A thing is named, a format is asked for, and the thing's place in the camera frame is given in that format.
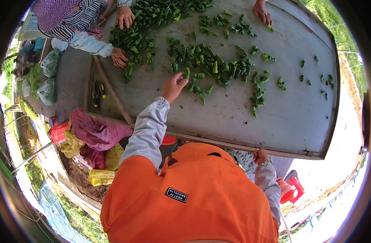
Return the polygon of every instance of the human hand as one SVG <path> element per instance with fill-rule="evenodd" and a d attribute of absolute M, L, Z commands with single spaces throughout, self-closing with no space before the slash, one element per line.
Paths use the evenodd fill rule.
<path fill-rule="evenodd" d="M 256 148 L 256 151 L 253 152 L 253 163 L 259 166 L 261 163 L 264 163 L 269 160 L 268 153 L 263 148 Z"/>
<path fill-rule="evenodd" d="M 126 28 L 129 28 L 133 23 L 135 17 L 129 6 L 120 6 L 118 8 L 118 15 L 116 24 L 119 24 L 121 30 L 123 30 L 123 21 L 125 21 Z"/>
<path fill-rule="evenodd" d="M 161 96 L 163 96 L 169 104 L 180 95 L 180 92 L 188 83 L 188 79 L 183 79 L 183 74 L 183 72 L 175 74 L 164 84 L 163 94 Z"/>
<path fill-rule="evenodd" d="M 260 14 L 264 24 L 272 25 L 271 15 L 266 11 L 265 0 L 256 1 L 256 4 L 253 6 L 253 13 L 256 17 Z"/>
<path fill-rule="evenodd" d="M 124 61 L 126 62 L 129 61 L 125 55 L 126 55 L 126 51 L 122 50 L 121 48 L 117 48 L 117 47 L 114 47 L 110 54 L 111 58 L 113 59 L 114 65 L 119 68 L 126 67 L 127 63 L 125 63 Z"/>

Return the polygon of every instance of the pink plastic bag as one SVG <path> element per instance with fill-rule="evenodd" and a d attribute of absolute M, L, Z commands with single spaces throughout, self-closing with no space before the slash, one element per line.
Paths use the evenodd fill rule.
<path fill-rule="evenodd" d="M 76 138 L 95 150 L 109 150 L 122 138 L 133 134 L 130 127 L 102 119 L 93 119 L 84 114 L 83 109 L 72 111 L 69 118 L 72 122 L 71 131 Z"/>
<path fill-rule="evenodd" d="M 88 166 L 94 169 L 104 169 L 106 163 L 105 152 L 94 150 L 87 145 L 80 149 L 80 155 Z"/>

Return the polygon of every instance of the table surface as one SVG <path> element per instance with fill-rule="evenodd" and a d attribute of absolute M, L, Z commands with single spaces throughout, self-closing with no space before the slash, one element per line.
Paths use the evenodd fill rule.
<path fill-rule="evenodd" d="M 237 58 L 239 51 L 234 45 L 240 45 L 248 53 L 253 45 L 257 45 L 261 51 L 256 56 L 248 57 L 255 62 L 255 68 L 260 75 L 263 75 L 264 70 L 272 73 L 269 75 L 269 81 L 260 85 L 265 91 L 265 106 L 256 110 L 257 118 L 251 113 L 253 83 L 248 81 L 244 84 L 241 78 L 238 78 L 232 80 L 228 89 L 215 85 L 212 93 L 205 96 L 206 105 L 201 103 L 196 94 L 183 90 L 180 97 L 171 104 L 166 122 L 168 130 L 274 151 L 294 154 L 305 154 L 309 151 L 315 156 L 324 154 L 333 135 L 336 119 L 334 109 L 339 92 L 334 41 L 322 22 L 289 0 L 267 2 L 268 12 L 273 18 L 273 33 L 254 16 L 254 3 L 255 0 L 216 0 L 214 7 L 209 8 L 204 15 L 213 17 L 223 10 L 228 10 L 234 16 L 225 17 L 231 19 L 234 25 L 239 22 L 243 13 L 244 22 L 251 25 L 257 37 L 230 32 L 230 38 L 226 40 L 226 28 L 218 26 L 209 29 L 218 33 L 219 37 L 202 34 L 199 31 L 197 12 L 191 12 L 193 17 L 182 19 L 168 27 L 156 28 L 149 34 L 156 37 L 155 46 L 159 50 L 154 57 L 154 71 L 146 64 L 144 54 L 144 64 L 134 67 L 129 84 L 125 84 L 121 78 L 120 72 L 124 70 L 116 68 L 111 58 L 101 58 L 105 72 L 130 115 L 136 117 L 160 96 L 164 82 L 171 77 L 169 65 L 174 61 L 167 54 L 167 36 L 180 39 L 186 45 L 206 41 L 212 51 L 225 61 Z M 115 24 L 115 15 L 116 13 L 107 20 L 104 27 L 104 41 L 110 36 L 110 28 Z M 193 31 L 197 33 L 197 42 L 192 38 Z M 264 61 L 261 57 L 263 52 L 275 57 L 277 61 Z M 318 57 L 318 63 L 314 60 L 314 55 Z M 303 68 L 302 59 L 306 61 Z M 191 76 L 196 72 L 197 69 L 191 71 Z M 304 75 L 303 82 L 300 82 L 301 74 Z M 321 74 L 324 75 L 325 81 L 328 74 L 333 75 L 334 90 L 321 83 Z M 277 87 L 279 77 L 287 81 L 286 91 Z M 100 78 L 100 74 L 95 71 L 94 79 Z M 306 82 L 308 79 L 312 83 L 311 86 Z M 206 89 L 215 84 L 215 80 L 206 77 L 197 83 Z M 320 93 L 321 90 L 328 94 L 328 100 Z M 107 102 L 110 112 L 105 111 L 103 107 L 106 107 L 106 104 L 102 101 L 101 113 L 120 118 L 119 111 L 110 97 Z"/>

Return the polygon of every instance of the orange jacket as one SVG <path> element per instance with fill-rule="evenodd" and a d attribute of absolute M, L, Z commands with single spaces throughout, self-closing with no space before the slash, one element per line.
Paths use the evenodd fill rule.
<path fill-rule="evenodd" d="M 120 165 L 102 205 L 110 242 L 277 242 L 264 192 L 224 150 L 188 143 L 161 174 L 144 156 Z"/>

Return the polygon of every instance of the light blue sleeve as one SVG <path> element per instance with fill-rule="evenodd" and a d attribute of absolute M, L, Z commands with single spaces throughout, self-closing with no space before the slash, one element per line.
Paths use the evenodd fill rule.
<path fill-rule="evenodd" d="M 165 135 L 169 109 L 168 101 L 163 97 L 157 97 L 137 116 L 133 135 L 129 138 L 120 163 L 131 156 L 142 155 L 148 158 L 156 169 L 159 168 L 162 160 L 159 147 Z"/>
<path fill-rule="evenodd" d="M 133 0 L 117 0 L 118 7 L 120 6 L 130 6 Z"/>
<path fill-rule="evenodd" d="M 70 46 L 83 51 L 88 51 L 91 55 L 100 55 L 104 58 L 110 56 L 113 45 L 103 41 L 95 40 L 95 37 L 88 35 L 86 32 L 76 32 L 70 42 Z"/>
<path fill-rule="evenodd" d="M 276 182 L 276 170 L 271 160 L 257 166 L 254 183 L 264 191 L 272 217 L 280 226 L 280 187 Z"/>

